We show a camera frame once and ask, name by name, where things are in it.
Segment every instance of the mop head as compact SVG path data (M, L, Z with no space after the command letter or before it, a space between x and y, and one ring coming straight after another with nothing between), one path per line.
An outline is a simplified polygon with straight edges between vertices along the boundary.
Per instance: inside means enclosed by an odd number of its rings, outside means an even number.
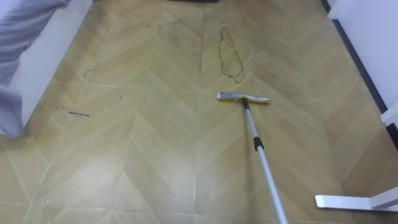
M242 102L242 99L247 99L248 102L255 103L270 103L271 99L265 96L256 96L256 95L248 95L243 93L228 93L223 91L218 91L216 95L217 100L223 101L233 101L233 102Z

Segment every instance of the white metal stand base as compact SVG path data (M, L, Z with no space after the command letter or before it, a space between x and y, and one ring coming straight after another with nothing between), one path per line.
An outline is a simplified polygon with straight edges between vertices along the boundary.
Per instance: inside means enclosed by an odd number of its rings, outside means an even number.
M318 208L398 212L398 187L373 197L316 195Z

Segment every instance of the mop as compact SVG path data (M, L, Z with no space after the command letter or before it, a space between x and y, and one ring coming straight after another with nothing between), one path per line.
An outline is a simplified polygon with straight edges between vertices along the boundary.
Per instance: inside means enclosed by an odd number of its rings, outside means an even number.
M272 178L271 170L268 166L266 155L264 154L264 145L262 144L261 139L257 134L256 126L254 125L254 121L252 119L249 107L249 102L265 104L270 103L271 99L265 96L248 95L242 93L227 93L222 91L217 92L216 99L221 101L233 101L235 103L243 104L243 108L246 112L246 119L248 120L249 128L251 129L251 132L253 134L254 149L259 154L261 165L264 169L264 174L266 177L266 182L268 184L268 189L271 195L272 203L274 204L274 208L278 216L278 221L280 224L288 224L284 208L282 206L282 203L280 202L278 191L274 183L274 179Z

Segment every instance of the white bed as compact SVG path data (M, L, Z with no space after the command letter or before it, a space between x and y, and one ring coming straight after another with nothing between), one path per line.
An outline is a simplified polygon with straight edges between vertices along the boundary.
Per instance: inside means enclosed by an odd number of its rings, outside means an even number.
M22 53L20 64L9 87L22 95L22 121L28 122L34 108L49 84L92 0L72 0L57 9L35 42Z

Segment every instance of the baseboard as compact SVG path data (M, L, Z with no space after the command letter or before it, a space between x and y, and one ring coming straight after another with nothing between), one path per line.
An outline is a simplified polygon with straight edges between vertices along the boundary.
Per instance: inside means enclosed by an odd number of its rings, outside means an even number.
M330 5L328 3L327 0L320 0L321 3L323 4L323 7L325 8L326 12L330 11ZM369 76L368 71L366 71L365 66L363 65L361 59L359 58L358 54L356 53L354 46L352 45L351 41L349 41L349 38L346 34L346 32L344 31L343 27L341 26L340 22L338 19L332 19L333 23L335 24L335 27L341 37L341 39L343 40L349 54L351 55L351 58L353 59L359 73L362 76L363 81L365 82L369 92L371 93L373 100L376 102L377 107L379 108L381 113L384 113L387 111L387 106L384 103L383 99L381 98L378 90L376 89L376 87L374 86L374 83L371 79L371 77ZM396 146L397 150L398 150L398 129L397 126L395 124L390 124L386 127L387 132L390 135L390 138L392 140L392 142L394 143L394 145Z

